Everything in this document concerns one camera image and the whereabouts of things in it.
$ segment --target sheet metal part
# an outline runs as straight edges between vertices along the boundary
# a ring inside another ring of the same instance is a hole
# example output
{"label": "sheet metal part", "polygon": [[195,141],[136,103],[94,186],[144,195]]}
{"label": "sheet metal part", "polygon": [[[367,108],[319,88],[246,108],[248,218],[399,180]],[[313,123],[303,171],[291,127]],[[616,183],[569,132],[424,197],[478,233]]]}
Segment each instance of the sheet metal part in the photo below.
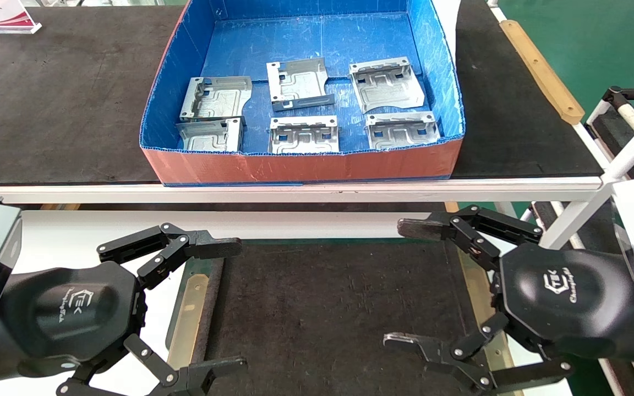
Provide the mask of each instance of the sheet metal part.
{"label": "sheet metal part", "polygon": [[193,77],[179,116],[183,121],[218,120],[241,116],[251,98],[253,85],[248,76]]}
{"label": "sheet metal part", "polygon": [[377,107],[411,108],[425,103],[425,93],[407,57],[353,63],[349,78],[364,114]]}
{"label": "sheet metal part", "polygon": [[327,95],[324,58],[266,63],[274,111],[334,105],[334,93]]}
{"label": "sheet metal part", "polygon": [[273,118],[269,151],[274,155],[339,152],[337,116]]}
{"label": "sheet metal part", "polygon": [[239,151],[244,123],[240,117],[176,124],[188,151]]}
{"label": "sheet metal part", "polygon": [[428,145],[440,138],[432,111],[368,115],[368,145],[373,150]]}

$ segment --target corrugated plastic box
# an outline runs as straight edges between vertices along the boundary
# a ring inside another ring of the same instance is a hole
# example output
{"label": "corrugated plastic box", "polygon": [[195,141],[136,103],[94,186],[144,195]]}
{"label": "corrugated plastic box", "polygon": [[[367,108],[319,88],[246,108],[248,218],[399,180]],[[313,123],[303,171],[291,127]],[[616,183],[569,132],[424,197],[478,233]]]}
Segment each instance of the corrugated plastic box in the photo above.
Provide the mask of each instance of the corrugated plastic box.
{"label": "corrugated plastic box", "polygon": [[[349,80],[355,62],[407,56],[441,138],[430,145],[370,150]],[[266,63],[324,57],[333,106],[273,112]],[[248,75],[251,100],[240,152],[183,150],[176,123],[192,77]],[[338,153],[272,155],[271,118],[337,115]],[[191,0],[151,88],[140,143],[165,185],[307,183],[450,177],[465,122],[455,66],[431,0]]]}

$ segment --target red box side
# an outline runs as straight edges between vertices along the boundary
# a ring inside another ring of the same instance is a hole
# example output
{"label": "red box side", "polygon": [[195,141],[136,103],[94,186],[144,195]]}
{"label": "red box side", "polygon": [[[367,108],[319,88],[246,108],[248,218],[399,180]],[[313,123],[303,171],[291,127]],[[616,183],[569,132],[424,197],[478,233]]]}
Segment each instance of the red box side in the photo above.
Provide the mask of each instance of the red box side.
{"label": "red box side", "polygon": [[214,155],[148,148],[144,153],[166,185],[299,183],[448,176],[461,142],[458,139],[442,145],[350,155]]}

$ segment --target wooden strip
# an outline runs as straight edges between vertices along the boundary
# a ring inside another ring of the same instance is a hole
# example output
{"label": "wooden strip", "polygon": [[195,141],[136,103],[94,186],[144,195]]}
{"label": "wooden strip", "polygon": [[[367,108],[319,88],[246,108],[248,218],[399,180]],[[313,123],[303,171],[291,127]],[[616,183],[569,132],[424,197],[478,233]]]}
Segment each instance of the wooden strip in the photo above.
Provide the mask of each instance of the wooden strip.
{"label": "wooden strip", "polygon": [[42,211],[76,211],[79,208],[79,203],[44,203],[41,205]]}
{"label": "wooden strip", "polygon": [[[447,212],[458,211],[456,202],[446,202]],[[474,263],[463,251],[458,251],[458,258],[461,261],[461,270],[466,281],[466,289],[473,306],[473,315],[479,325],[495,314],[495,309],[491,308],[490,283],[488,274],[478,264]],[[504,334],[497,335],[490,344],[483,348],[483,353],[488,361],[490,370],[501,370],[514,366],[513,357],[508,349],[508,341]],[[510,393],[501,393],[501,396],[523,396],[523,392],[517,390]]]}
{"label": "wooden strip", "polygon": [[194,341],[199,331],[209,278],[198,273],[189,277],[179,308],[176,329],[168,353],[168,364],[174,369],[189,366],[194,351]]}
{"label": "wooden strip", "polygon": [[559,76],[546,62],[522,26],[514,20],[504,20],[500,23],[500,27],[530,70],[530,74],[535,78],[539,90],[544,93],[546,100],[554,106],[561,119],[571,125],[581,122],[584,115],[583,108],[571,95],[566,85],[559,80]]}

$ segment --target black table surface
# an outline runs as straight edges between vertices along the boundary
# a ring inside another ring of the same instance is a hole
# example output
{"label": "black table surface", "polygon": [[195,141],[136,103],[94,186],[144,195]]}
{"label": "black table surface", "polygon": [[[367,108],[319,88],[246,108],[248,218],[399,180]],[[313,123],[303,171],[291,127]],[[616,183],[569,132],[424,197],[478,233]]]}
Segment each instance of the black table surface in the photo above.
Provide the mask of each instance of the black table surface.
{"label": "black table surface", "polygon": [[[31,8],[38,33],[0,35],[0,185],[158,183],[138,132],[181,10]],[[601,174],[485,2],[461,2],[456,33],[466,137],[452,178]]]}

